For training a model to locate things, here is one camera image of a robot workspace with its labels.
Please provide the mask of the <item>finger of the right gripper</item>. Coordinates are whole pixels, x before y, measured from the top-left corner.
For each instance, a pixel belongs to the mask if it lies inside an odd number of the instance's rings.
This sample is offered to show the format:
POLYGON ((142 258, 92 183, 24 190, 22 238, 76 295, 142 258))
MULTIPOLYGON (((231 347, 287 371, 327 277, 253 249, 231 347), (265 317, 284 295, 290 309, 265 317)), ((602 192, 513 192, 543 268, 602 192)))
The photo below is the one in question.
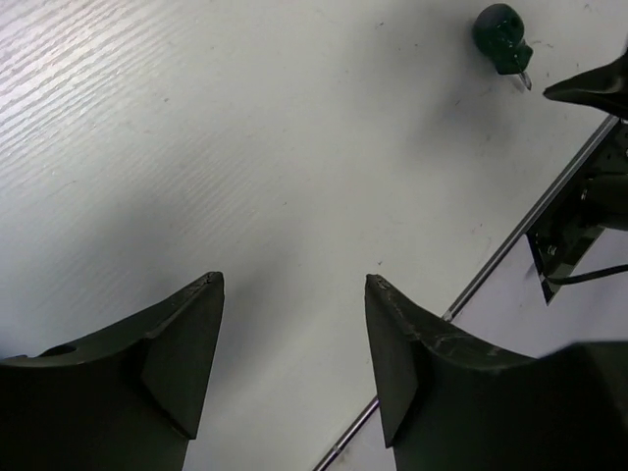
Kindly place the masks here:
POLYGON ((613 62, 549 86, 546 99, 627 117, 627 51, 613 62))

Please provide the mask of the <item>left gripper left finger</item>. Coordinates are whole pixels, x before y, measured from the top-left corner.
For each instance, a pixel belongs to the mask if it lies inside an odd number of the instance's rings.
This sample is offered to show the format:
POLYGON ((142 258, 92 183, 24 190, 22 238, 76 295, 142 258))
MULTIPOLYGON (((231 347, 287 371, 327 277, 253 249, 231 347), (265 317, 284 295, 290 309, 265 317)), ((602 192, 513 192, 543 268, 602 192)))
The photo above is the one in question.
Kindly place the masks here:
POLYGON ((224 277, 210 272, 95 333, 3 359, 2 468, 182 469, 224 302, 224 277))

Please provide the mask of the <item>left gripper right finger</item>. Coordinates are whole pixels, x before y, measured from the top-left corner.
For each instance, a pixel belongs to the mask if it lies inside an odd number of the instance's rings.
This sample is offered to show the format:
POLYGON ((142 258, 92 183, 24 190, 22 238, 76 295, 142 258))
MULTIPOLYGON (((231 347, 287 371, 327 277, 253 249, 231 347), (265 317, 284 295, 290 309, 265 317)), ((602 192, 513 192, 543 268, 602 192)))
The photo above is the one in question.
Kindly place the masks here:
POLYGON ((627 345, 577 342, 541 358, 484 340, 365 284, 384 441, 400 470, 623 470, 627 345))

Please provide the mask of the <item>dark green stubby screwdriver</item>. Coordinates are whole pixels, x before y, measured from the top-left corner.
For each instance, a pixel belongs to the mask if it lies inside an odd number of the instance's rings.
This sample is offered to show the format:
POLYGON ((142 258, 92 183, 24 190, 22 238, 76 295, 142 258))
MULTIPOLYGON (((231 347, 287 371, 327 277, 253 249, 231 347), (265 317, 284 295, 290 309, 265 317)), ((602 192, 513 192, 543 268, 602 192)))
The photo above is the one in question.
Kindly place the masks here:
POLYGON ((526 41, 523 19, 510 5, 486 7, 473 22, 471 34, 476 48, 498 75, 517 77, 526 90, 532 90, 527 69, 534 50, 526 41))

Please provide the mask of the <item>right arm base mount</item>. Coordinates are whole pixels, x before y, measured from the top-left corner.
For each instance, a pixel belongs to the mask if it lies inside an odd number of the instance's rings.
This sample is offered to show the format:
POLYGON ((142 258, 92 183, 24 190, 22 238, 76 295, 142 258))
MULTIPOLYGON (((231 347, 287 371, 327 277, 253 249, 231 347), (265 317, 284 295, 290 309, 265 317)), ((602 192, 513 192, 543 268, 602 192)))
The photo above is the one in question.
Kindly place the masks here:
POLYGON ((526 233, 546 303, 606 229, 627 230, 627 125, 593 146, 526 233))

